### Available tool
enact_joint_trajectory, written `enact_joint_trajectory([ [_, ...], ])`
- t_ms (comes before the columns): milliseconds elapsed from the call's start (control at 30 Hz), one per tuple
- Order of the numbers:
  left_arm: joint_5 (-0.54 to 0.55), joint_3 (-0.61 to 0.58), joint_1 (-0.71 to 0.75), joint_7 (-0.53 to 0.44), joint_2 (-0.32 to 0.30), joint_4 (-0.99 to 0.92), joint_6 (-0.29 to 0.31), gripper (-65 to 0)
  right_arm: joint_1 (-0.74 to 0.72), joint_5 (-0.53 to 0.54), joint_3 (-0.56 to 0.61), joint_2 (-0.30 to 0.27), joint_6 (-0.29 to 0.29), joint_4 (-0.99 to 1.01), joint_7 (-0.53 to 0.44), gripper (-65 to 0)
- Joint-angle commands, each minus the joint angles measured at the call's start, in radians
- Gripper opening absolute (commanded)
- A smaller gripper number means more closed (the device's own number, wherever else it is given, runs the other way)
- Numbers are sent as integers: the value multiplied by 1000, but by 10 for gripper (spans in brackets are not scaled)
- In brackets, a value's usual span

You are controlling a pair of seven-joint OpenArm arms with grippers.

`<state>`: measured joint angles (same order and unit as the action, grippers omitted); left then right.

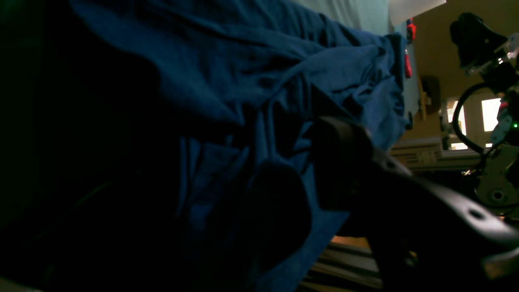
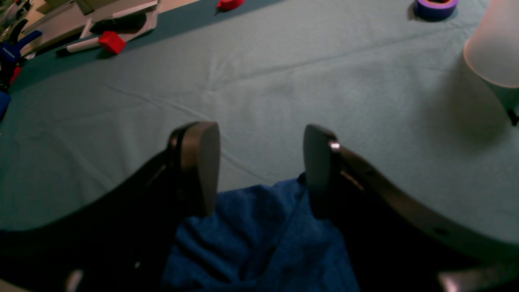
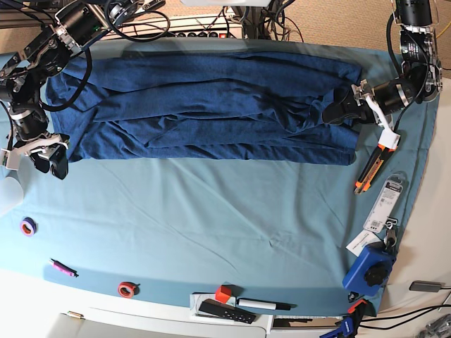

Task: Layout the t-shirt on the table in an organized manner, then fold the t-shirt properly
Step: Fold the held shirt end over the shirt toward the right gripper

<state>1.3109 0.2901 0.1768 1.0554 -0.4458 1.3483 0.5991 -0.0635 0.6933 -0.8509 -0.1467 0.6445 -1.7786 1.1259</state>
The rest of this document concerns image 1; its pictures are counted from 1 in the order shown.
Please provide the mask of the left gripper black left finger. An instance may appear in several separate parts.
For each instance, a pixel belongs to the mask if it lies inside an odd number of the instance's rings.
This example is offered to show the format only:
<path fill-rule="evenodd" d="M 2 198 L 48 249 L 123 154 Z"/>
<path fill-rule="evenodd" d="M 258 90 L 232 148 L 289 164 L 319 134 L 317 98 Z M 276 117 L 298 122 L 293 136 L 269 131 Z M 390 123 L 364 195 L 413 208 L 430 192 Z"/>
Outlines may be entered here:
<path fill-rule="evenodd" d="M 310 231 L 311 212 L 300 175 L 264 163 L 246 181 L 227 236 L 227 259 L 240 284 L 252 284 L 298 251 Z"/>

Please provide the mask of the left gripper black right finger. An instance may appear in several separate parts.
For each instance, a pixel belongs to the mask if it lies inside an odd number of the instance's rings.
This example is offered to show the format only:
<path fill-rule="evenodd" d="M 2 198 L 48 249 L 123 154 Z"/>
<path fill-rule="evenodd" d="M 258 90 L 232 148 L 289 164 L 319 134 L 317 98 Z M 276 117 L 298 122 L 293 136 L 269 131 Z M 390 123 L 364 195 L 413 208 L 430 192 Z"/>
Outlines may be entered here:
<path fill-rule="evenodd" d="M 321 208 L 348 211 L 387 292 L 517 292 L 518 231 L 462 194 L 414 177 L 333 116 L 313 124 Z"/>

